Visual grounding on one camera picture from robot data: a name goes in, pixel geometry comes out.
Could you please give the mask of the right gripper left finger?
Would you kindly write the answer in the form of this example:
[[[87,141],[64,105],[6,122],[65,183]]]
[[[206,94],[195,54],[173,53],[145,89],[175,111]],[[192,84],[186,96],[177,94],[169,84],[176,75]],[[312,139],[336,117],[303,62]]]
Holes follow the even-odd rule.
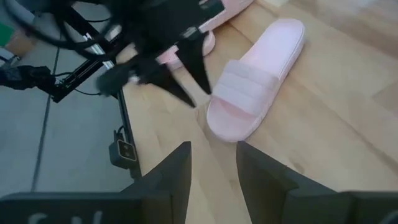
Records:
[[[122,193],[134,198],[127,224],[185,224],[192,183],[192,144],[181,143]]]

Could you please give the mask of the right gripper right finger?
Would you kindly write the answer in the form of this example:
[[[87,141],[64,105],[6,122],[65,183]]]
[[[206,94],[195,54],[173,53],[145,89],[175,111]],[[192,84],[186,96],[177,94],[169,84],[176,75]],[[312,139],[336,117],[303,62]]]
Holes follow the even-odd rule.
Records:
[[[236,164],[252,224],[282,224],[288,198],[293,195],[335,193],[244,141],[236,146]]]

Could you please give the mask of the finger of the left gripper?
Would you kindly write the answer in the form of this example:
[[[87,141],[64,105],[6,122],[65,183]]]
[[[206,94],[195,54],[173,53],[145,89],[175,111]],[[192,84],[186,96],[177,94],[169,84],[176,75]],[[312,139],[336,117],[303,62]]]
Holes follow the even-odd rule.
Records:
[[[195,102],[191,96],[186,92],[183,86],[174,78],[168,66],[162,64],[142,64],[138,66],[137,76],[139,77],[139,84],[155,85],[167,92],[180,101],[184,102],[191,108],[196,107]]]
[[[207,34],[208,32],[195,32],[189,38],[179,41],[176,54],[200,88],[210,95],[211,85],[203,59],[203,45]]]

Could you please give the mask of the pink rubber slide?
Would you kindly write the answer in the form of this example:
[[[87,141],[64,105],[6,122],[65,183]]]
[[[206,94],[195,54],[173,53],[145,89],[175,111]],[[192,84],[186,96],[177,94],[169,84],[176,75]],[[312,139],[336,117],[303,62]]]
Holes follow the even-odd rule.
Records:
[[[215,136],[226,142],[243,141],[259,127],[304,42],[300,20],[278,19],[239,60],[226,64],[206,113]]]
[[[208,55],[215,46],[215,35],[212,31],[205,37],[203,43],[203,55]],[[172,46],[160,56],[157,57],[157,60],[160,64],[166,64],[170,70],[176,70],[183,66],[183,63],[176,55],[176,51],[178,50],[177,46]]]
[[[202,32],[213,30],[247,8],[254,0],[221,0],[224,10],[200,26]]]

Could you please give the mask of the brown cardboard box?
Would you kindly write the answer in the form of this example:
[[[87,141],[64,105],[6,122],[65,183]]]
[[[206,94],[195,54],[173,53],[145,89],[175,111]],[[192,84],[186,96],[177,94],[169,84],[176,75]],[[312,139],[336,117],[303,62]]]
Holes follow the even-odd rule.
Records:
[[[17,30],[11,35],[4,48],[18,57],[24,57],[35,47],[36,42],[33,37],[28,37],[22,30]]]

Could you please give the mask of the green object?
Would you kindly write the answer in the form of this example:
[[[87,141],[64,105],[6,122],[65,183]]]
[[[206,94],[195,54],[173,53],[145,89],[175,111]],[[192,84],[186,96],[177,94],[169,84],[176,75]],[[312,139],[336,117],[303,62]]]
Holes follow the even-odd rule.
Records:
[[[10,41],[14,29],[0,22],[0,47],[5,47]]]

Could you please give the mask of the black metal table frame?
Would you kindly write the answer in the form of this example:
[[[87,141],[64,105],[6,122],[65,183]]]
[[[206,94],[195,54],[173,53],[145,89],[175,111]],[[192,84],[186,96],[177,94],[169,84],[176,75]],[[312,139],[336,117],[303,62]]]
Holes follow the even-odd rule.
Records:
[[[72,38],[67,31],[66,25],[70,25],[79,34],[85,37],[94,37],[99,32],[84,18],[66,18],[64,22],[58,22],[61,27],[60,36],[64,37],[65,40],[73,47]],[[116,65],[116,54],[121,52],[121,48],[118,47],[117,41],[121,35],[117,34],[111,40],[103,38],[96,41],[93,47],[100,55],[104,55],[104,60],[98,60],[95,58],[88,58],[83,64],[72,71],[66,78],[60,80],[60,83],[55,85],[51,92],[52,100],[56,103],[64,99],[68,94],[77,90],[77,87],[82,84],[87,78],[92,76],[102,66],[113,68]],[[139,157],[134,142],[131,124],[127,115],[127,106],[124,97],[124,93],[121,88],[114,90],[111,95],[119,101],[119,107],[121,112],[121,118],[123,125],[121,128],[114,132],[114,142],[109,146],[109,154],[111,157],[111,163],[119,168],[127,169],[130,171],[130,176],[134,180],[142,177],[141,168],[139,165]],[[132,152],[132,159],[123,159],[121,156],[116,155],[116,145],[119,143],[125,143],[129,145]]]

